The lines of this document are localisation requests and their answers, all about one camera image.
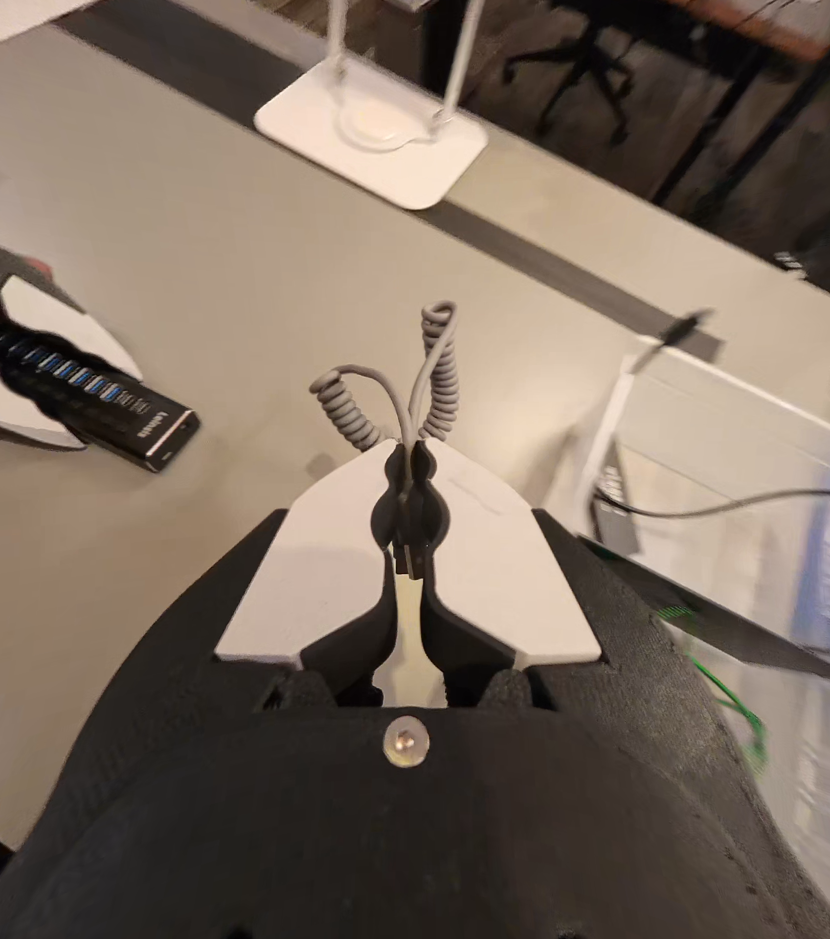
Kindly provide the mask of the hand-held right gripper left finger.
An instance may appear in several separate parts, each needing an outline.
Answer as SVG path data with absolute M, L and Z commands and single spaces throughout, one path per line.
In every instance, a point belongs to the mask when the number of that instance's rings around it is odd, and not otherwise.
M 336 469 L 286 511 L 215 649 L 224 662 L 319 674 L 335 697 L 372 680 L 398 634 L 402 444 Z

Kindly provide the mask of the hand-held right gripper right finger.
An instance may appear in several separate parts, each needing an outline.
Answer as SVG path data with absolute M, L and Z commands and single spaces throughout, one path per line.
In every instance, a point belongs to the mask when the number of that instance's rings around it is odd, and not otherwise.
M 601 645 L 526 499 L 446 443 L 415 449 L 421 644 L 448 706 L 502 671 L 600 660 Z

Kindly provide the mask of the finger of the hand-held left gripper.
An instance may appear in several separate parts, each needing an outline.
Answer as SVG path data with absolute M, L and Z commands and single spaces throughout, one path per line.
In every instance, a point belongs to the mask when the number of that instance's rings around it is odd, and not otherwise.
M 53 335 L 103 361 L 136 381 L 143 381 L 135 359 L 91 314 L 82 313 L 19 276 L 0 289 L 7 317 L 34 333 Z
M 86 443 L 32 401 L 6 389 L 0 391 L 0 430 L 59 450 L 85 450 Z

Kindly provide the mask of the black usb hub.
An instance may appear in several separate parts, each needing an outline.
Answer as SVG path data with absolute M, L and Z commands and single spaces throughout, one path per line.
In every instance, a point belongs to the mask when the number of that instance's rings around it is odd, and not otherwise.
M 196 412 L 68 340 L 0 331 L 0 379 L 83 443 L 162 471 L 200 428 Z

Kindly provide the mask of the grey desk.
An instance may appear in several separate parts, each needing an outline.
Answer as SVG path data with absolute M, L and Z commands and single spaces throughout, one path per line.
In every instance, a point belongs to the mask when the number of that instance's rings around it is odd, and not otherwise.
M 48 263 L 202 429 L 163 474 L 0 440 L 0 841 L 18 847 L 163 610 L 351 451 L 327 368 L 404 395 L 460 309 L 453 444 L 531 502 L 632 347 L 712 308 L 718 362 L 830 421 L 830 295 L 494 128 L 434 213 L 362 192 L 54 27 L 0 45 L 0 244 Z

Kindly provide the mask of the clear plastic box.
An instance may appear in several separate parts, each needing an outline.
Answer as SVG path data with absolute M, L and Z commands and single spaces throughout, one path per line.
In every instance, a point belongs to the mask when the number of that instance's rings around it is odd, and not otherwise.
M 830 424 L 674 348 L 638 359 L 543 506 L 636 578 L 830 899 Z

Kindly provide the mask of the black plug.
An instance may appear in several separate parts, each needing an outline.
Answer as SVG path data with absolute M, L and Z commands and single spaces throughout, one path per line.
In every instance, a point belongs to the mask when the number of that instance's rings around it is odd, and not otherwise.
M 679 346 L 688 337 L 696 333 L 715 313 L 714 308 L 702 308 L 677 318 L 658 336 L 658 346 Z

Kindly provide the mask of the black office chair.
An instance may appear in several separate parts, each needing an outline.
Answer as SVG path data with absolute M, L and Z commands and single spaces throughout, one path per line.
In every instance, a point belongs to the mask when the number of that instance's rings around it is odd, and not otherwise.
M 504 61 L 501 80 L 506 86 L 515 80 L 518 67 L 523 64 L 572 66 L 538 115 L 535 130 L 537 136 L 543 137 L 550 132 L 554 123 L 554 112 L 562 97 L 589 75 L 614 117 L 615 126 L 609 138 L 609 145 L 619 147 L 627 141 L 630 135 L 629 118 L 622 103 L 632 93 L 634 73 L 620 57 L 613 57 L 600 45 L 599 40 L 605 28 L 596 22 L 589 22 L 584 32 L 575 39 L 562 41 L 551 48 L 516 54 Z

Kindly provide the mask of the brown wooden table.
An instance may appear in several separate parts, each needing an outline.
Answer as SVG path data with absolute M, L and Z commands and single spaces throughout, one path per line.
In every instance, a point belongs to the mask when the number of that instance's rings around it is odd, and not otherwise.
M 671 1 L 700 22 L 759 41 L 802 62 L 830 49 L 830 1 Z

